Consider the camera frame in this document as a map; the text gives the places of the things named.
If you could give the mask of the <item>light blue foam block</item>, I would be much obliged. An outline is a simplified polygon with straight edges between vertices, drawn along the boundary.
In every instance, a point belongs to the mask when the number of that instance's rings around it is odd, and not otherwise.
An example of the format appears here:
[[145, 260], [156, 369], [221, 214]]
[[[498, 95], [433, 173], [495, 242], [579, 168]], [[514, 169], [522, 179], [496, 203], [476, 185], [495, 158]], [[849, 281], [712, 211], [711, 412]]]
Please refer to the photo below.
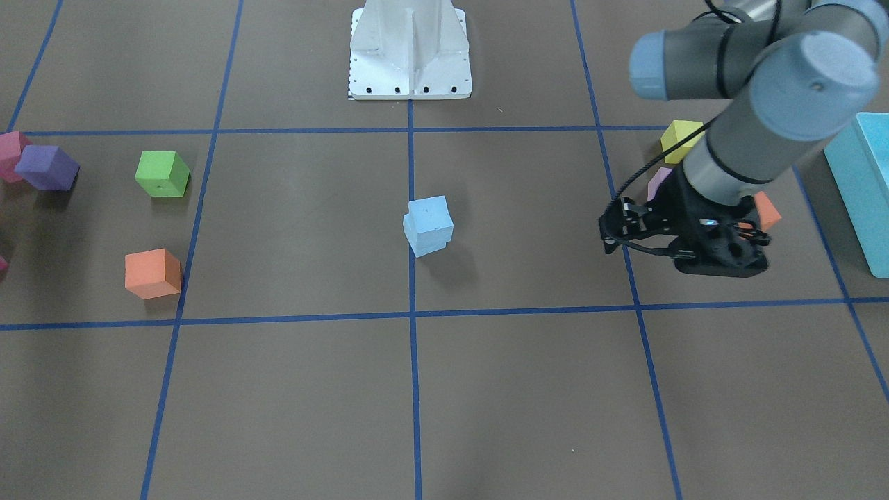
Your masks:
[[425, 197], [408, 202], [408, 212], [403, 219], [404, 234], [409, 240], [450, 240], [454, 234], [445, 196]]
[[450, 216], [406, 213], [403, 230], [410, 249], [419, 258], [447, 247], [453, 239], [454, 222]]

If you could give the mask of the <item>orange foam block near cyan tray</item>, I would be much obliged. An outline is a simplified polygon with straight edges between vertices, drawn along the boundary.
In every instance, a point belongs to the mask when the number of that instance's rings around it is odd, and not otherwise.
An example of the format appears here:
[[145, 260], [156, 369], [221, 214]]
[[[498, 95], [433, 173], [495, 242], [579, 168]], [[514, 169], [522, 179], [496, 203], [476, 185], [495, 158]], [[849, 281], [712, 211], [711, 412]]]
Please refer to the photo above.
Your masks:
[[771, 231], [772, 228], [782, 220], [781, 213], [777, 210], [765, 191], [756, 193], [756, 195], [753, 196], [753, 200], [753, 209], [743, 216], [742, 227], [747, 230], [752, 230], [754, 222], [756, 222], [760, 231]]

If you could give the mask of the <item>pink foam block near cyan tray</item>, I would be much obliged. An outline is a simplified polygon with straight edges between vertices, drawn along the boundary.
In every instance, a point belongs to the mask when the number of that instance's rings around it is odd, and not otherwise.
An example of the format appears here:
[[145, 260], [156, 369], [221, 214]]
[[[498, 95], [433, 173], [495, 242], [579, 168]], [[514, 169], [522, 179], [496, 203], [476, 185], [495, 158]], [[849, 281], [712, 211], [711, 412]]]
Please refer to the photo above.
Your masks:
[[660, 189], [660, 185], [663, 184], [663, 181], [667, 180], [667, 177], [673, 173], [673, 169], [670, 167], [659, 167], [650, 180], [647, 183], [647, 201], [653, 201], [657, 195], [658, 189]]

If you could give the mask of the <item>yellow foam block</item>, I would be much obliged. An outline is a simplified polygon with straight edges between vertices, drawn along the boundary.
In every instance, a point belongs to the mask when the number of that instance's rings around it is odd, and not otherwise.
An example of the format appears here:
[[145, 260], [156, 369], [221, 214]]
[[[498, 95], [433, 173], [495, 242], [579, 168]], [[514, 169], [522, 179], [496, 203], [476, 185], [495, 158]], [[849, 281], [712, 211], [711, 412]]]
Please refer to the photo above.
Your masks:
[[704, 124], [691, 120], [674, 120], [660, 137], [663, 152], [671, 151], [663, 161], [668, 165], [678, 165], [692, 151], [705, 132]]

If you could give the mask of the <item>cyan plastic tray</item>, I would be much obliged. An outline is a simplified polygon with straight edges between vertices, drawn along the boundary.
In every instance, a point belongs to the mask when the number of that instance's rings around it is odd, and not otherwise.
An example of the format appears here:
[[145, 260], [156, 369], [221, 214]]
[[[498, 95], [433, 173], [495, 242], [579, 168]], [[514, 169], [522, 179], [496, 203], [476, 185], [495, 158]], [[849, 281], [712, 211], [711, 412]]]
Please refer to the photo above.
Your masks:
[[888, 278], [888, 114], [860, 112], [824, 154], [871, 275]]

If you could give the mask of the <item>green foam block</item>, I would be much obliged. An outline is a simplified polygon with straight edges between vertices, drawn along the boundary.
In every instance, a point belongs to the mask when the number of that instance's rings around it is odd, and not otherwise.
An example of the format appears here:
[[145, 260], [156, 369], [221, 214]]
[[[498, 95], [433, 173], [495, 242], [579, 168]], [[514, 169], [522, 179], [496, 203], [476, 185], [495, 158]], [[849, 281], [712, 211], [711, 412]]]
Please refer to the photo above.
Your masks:
[[152, 197], [184, 197], [191, 170], [175, 151], [143, 151], [134, 179]]

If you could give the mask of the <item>orange foam block near red tray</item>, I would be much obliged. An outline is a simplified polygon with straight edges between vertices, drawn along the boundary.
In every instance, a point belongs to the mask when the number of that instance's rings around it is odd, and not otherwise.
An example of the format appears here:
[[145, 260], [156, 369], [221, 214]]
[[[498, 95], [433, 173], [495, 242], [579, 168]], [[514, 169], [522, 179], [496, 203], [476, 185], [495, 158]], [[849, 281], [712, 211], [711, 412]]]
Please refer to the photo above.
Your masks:
[[181, 261], [165, 248], [127, 254], [124, 287], [143, 300], [180, 294]]

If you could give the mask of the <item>purple foam block near red tray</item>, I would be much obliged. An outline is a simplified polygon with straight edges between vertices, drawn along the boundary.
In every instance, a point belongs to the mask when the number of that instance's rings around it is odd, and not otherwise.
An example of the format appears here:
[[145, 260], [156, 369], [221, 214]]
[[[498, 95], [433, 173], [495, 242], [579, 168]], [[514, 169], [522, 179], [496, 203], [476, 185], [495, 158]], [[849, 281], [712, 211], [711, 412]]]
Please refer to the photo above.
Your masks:
[[14, 173], [35, 189], [69, 191], [80, 165], [58, 146], [28, 145], [22, 151]]

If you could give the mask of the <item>magenta foam block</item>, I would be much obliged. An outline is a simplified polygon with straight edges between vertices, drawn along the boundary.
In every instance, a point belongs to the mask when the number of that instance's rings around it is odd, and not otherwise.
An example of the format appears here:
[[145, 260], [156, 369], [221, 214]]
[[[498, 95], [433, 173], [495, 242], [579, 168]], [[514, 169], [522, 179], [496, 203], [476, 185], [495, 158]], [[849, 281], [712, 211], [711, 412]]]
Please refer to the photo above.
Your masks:
[[1, 178], [7, 183], [20, 183], [24, 179], [14, 169], [19, 164], [25, 147], [32, 145], [26, 134], [12, 131], [1, 134]]

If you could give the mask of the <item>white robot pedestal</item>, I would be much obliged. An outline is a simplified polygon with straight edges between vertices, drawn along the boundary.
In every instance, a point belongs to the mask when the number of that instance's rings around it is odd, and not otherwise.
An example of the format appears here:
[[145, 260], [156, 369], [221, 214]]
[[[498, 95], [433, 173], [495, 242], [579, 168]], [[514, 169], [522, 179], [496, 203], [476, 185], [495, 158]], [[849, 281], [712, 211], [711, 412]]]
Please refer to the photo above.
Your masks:
[[473, 93], [467, 16], [451, 1], [367, 1], [353, 10], [350, 35], [350, 99]]

